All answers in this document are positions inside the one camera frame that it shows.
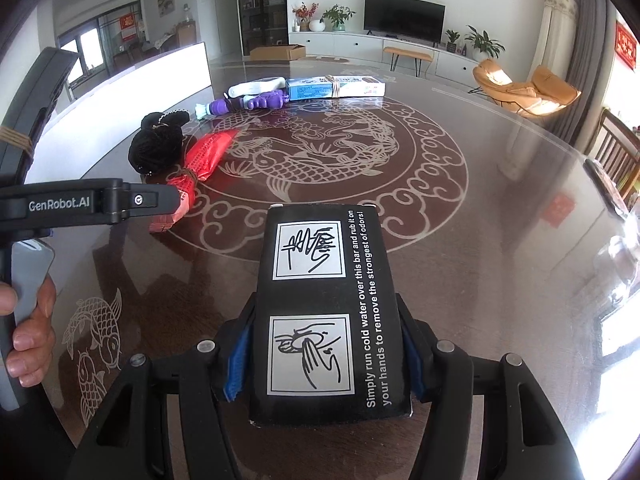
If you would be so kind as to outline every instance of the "silver screw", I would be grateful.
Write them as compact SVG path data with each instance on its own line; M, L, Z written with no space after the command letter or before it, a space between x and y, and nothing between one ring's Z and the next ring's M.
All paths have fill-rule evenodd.
M507 354L505 361L507 361L511 366L520 366L522 364L522 357L518 354Z
M135 354L131 356L131 359L129 359L129 362L131 363L131 366L142 366L146 361L146 356L144 354Z
M216 344L211 339L205 339L204 341L200 341L196 348L198 352L202 352L206 354L207 352L211 352L216 347Z
M441 339L438 341L436 348L445 354L450 354L456 349L456 346L448 339Z

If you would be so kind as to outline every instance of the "toothpaste box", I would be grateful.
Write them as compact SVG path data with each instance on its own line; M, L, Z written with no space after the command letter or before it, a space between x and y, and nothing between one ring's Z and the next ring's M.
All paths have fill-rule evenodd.
M322 425L412 412L398 306L372 206L269 209L250 419Z
M336 75L289 79L289 99L327 97L382 97L385 84L369 75Z

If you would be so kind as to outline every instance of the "purple object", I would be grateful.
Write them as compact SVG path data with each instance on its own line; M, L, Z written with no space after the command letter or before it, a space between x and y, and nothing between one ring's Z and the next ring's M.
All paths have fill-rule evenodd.
M263 92L256 96L245 95L233 99L216 99L206 106L206 114L220 116L236 110L254 110L256 108L279 110L288 102L289 94L279 89L272 92Z

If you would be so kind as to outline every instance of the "red plastic wrapper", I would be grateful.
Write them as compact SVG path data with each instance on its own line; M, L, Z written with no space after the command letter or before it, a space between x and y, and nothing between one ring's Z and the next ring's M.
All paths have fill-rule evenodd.
M176 176L167 182L169 186L175 186L180 191L178 209L171 215L155 216L149 226L149 232L167 231L188 213L195 200L196 183L193 177L204 182L212 175L236 133L238 130L207 134L193 145L184 157L184 168L190 170L190 174Z

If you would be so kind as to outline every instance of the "glossy table surface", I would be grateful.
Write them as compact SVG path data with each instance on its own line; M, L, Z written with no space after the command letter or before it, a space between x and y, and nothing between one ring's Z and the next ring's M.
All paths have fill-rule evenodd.
M582 157L482 98L346 64L213 69L212 89L172 109L193 116L196 102L244 80L325 74L378 76L386 97L192 121L183 128L186 147L210 131L242 131L198 186L187 218L162 235L148 233L148 219L135 219L60 229L50 239L60 293L45 387L69 435L79 441L130 355L183 352L238 315L255 290L270 204L375 203L396 291L414 317L468 354L520 354L577 448L585 477L608 478L640 433L638 306L632 297L613 309L610 284L594 270L596 254L623 235L623 223L606 208ZM140 110L141 118L151 111ZM117 114L105 120L118 127ZM139 182L127 161L130 138L86 177ZM256 428L247 396L223 406L248 479L407 478L427 415L428 406L414 399L411 418ZM469 479L478 468L481 421L477 398ZM174 451L184 478L178 445Z

